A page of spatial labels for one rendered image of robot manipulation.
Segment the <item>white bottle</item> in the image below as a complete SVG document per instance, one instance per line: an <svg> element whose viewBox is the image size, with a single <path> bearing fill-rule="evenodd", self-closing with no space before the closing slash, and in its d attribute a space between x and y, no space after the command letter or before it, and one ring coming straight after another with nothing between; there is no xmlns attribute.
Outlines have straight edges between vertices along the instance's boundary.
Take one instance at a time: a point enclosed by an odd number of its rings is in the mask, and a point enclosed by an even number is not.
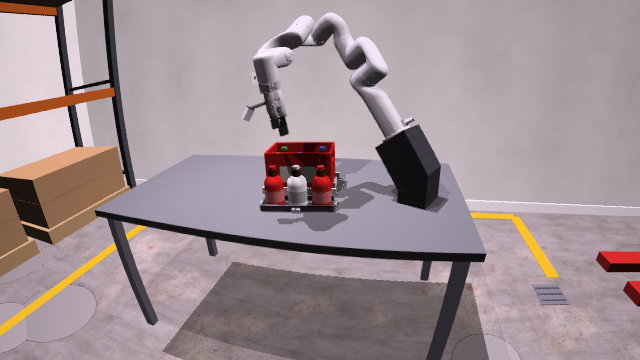
<svg viewBox="0 0 640 360"><path fill-rule="evenodd" d="M301 175L299 165L292 166L292 175L287 181L288 203L289 205L307 205L307 181Z"/></svg>

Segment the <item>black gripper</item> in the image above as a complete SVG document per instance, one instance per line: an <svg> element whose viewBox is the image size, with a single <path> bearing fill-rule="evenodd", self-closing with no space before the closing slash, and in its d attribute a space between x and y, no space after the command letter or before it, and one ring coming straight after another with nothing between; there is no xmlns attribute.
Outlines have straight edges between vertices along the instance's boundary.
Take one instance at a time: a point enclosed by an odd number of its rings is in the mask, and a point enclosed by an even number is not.
<svg viewBox="0 0 640 360"><path fill-rule="evenodd" d="M270 121L272 129L274 130L278 128L280 136L289 134L287 122L285 119L285 116L287 116L287 110L281 93L281 87L277 90L260 93L264 95L264 100L265 102L267 102L266 109L271 119ZM280 117L277 117L279 115ZM279 121L280 118L281 120Z"/></svg>

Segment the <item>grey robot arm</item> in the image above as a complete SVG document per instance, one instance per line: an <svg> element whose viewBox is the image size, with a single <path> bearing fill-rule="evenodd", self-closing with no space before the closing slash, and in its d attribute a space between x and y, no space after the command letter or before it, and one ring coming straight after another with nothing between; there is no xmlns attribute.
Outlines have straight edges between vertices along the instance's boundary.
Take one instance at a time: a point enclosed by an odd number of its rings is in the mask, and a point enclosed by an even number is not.
<svg viewBox="0 0 640 360"><path fill-rule="evenodd" d="M334 45L345 66L350 70L357 69L351 75L350 84L361 96L381 129L385 137L383 142L410 128L409 123L414 118L401 119L387 94L375 86L388 74L388 67L377 47L366 37L354 41L344 20L334 13L325 14L315 27L311 17L301 16L284 33L262 46L253 57L260 92L270 92L281 87L278 68L292 63L293 49L299 46L322 46L332 34Z"/></svg>

